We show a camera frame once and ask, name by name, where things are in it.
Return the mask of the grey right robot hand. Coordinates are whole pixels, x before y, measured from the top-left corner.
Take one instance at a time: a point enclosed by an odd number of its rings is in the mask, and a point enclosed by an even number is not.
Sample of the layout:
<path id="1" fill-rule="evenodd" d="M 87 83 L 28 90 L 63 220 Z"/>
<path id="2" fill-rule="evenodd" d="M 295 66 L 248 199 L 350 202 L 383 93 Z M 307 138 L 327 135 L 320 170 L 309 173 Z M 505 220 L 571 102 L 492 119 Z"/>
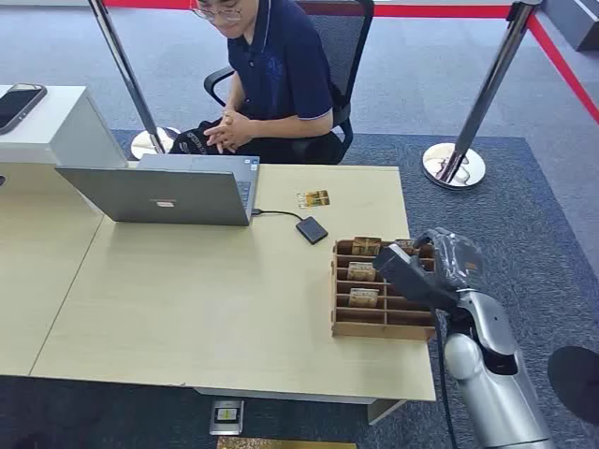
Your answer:
<path id="1" fill-rule="evenodd" d="M 414 247 L 428 244 L 433 247 L 434 279 L 437 285 L 449 291 L 480 291 L 486 286 L 483 253 L 474 241 L 437 226 L 415 239 Z"/>

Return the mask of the person's left hand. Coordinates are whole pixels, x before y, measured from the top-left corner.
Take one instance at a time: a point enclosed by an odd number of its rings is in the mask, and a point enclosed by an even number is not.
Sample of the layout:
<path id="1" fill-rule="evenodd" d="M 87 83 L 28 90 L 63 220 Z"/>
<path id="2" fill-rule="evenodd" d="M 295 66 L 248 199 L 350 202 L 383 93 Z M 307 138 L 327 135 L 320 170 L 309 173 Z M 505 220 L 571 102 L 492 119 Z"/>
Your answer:
<path id="1" fill-rule="evenodd" d="M 225 111 L 221 125 L 224 128 L 221 145 L 229 152 L 236 152 L 253 138 L 252 122 L 234 110 Z"/>

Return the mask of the person's right hand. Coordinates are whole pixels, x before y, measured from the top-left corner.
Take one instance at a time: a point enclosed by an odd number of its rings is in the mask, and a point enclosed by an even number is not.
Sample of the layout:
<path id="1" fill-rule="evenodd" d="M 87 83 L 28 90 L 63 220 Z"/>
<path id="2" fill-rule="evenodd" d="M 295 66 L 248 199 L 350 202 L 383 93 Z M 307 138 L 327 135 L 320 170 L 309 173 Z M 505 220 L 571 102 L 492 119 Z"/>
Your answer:
<path id="1" fill-rule="evenodd" d="M 215 146 L 219 154 L 235 154 L 236 148 L 231 131 L 232 122 L 222 119 L 219 124 L 205 130 L 208 146 Z"/>

